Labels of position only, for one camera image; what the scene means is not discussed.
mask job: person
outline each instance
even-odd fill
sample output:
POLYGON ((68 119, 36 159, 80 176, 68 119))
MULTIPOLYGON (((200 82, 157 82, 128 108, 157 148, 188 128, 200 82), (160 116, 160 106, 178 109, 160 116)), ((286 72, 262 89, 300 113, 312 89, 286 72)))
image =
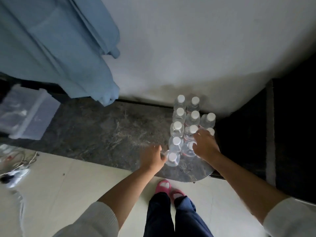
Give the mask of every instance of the person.
MULTIPOLYGON (((194 152, 227 180, 269 235, 316 236, 316 216, 308 207, 222 155, 208 131, 199 130, 194 138, 194 152)), ((92 203, 73 224, 59 230, 54 237, 116 237, 144 187, 163 167, 166 157, 161 157, 160 151, 160 145, 145 148, 138 170, 92 203)), ((157 185, 148 205, 144 237, 213 236, 196 213, 191 199, 180 190, 170 190, 167 180, 157 185), (176 207, 175 229, 171 202, 176 207)))

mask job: gray sleeve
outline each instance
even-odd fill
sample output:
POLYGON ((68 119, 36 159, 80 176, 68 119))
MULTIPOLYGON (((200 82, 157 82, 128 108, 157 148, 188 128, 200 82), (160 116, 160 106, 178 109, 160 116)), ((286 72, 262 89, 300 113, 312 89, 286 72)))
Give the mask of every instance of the gray sleeve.
POLYGON ((294 198, 288 198, 270 210, 263 227, 272 237, 316 236, 316 213, 294 198))
POLYGON ((102 202, 94 202, 73 224, 62 228, 53 237, 117 237, 118 227, 111 208, 102 202))

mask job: clear water bottle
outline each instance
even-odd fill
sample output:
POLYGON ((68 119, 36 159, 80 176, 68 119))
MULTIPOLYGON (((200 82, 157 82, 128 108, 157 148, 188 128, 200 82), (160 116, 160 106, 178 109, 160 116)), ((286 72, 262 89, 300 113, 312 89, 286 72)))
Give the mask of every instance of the clear water bottle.
POLYGON ((184 95, 178 95, 177 99, 174 100, 173 110, 176 111, 178 108, 183 108, 185 110, 185 97, 184 95))
POLYGON ((183 144, 183 147, 181 149, 181 154, 183 156, 187 156, 187 157, 194 157, 197 156, 194 151, 193 151, 193 144, 196 143, 195 141, 185 141, 183 144))
POLYGON ((186 107, 187 113, 192 113, 193 111, 200 111, 200 98, 195 96, 192 98, 191 103, 186 107))
POLYGON ((186 115, 185 125, 186 126, 191 126, 191 125, 199 126, 200 120, 201 120, 200 113, 198 111, 192 111, 192 113, 188 113, 186 115))
POLYGON ((215 135, 215 130, 213 128, 207 128, 211 135, 215 135))
POLYGON ((177 166, 180 162, 180 153, 179 152, 173 152, 171 150, 167 150, 165 152, 165 155, 167 156, 166 165, 174 167, 177 166))
POLYGON ((201 117, 200 121, 200 128, 207 129, 207 128, 213 128, 215 126, 215 114, 214 113, 208 113, 204 114, 201 117))
POLYGON ((185 113, 183 108, 180 107, 176 111, 173 112, 172 122, 179 121, 182 124, 184 124, 185 123, 185 119, 186 119, 186 113, 185 113))
POLYGON ((184 133, 184 126, 181 122, 176 121, 170 126, 170 135, 173 137, 182 137, 184 133))
POLYGON ((183 146, 183 139, 180 137, 170 137, 169 139, 169 150, 173 152, 180 152, 183 146))
POLYGON ((194 140, 193 134, 198 131, 198 127, 196 125, 187 126, 184 129, 184 140, 194 140))

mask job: pink shoe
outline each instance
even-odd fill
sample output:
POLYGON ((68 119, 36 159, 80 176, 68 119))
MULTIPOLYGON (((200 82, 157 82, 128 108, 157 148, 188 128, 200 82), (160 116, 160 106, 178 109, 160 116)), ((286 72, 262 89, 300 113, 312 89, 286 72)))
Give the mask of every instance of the pink shoe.
POLYGON ((170 193, 169 197, 170 197, 170 199, 171 199, 173 204, 174 204, 174 200, 176 198, 180 197, 180 196, 177 196, 176 198, 174 198, 174 196, 173 196, 174 194, 180 194, 182 196, 185 196, 185 194, 181 190, 178 190, 178 189, 172 190, 172 192, 170 193))
POLYGON ((155 194, 157 194, 159 192, 165 192, 169 196, 170 190, 171 190, 171 184, 169 183, 168 180, 164 179, 157 184, 155 194), (160 186, 161 183, 168 183, 169 188, 164 187, 164 186, 160 186))

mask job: white wall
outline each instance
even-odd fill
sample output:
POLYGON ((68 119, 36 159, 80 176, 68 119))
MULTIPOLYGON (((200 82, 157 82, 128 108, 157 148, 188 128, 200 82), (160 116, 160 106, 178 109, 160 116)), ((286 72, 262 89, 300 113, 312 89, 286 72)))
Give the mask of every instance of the white wall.
POLYGON ((106 56, 122 98, 235 111, 310 47, 316 0, 103 0, 121 33, 106 56))

